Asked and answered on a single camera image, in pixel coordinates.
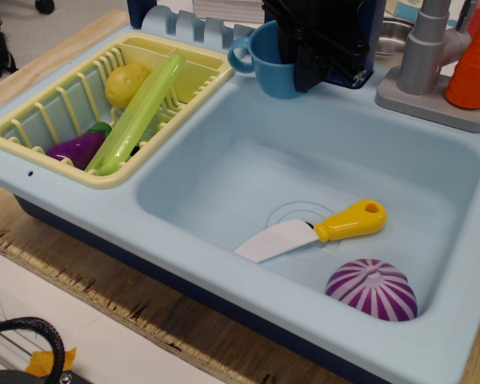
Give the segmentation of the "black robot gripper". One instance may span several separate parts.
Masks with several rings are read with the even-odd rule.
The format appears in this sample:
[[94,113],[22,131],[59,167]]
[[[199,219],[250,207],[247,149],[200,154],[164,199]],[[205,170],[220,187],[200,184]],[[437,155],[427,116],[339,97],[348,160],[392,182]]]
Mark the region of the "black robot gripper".
[[332,73],[346,84],[364,79],[369,43],[358,24],[361,1],[264,1],[278,24],[283,64],[295,64],[294,87],[306,93]]

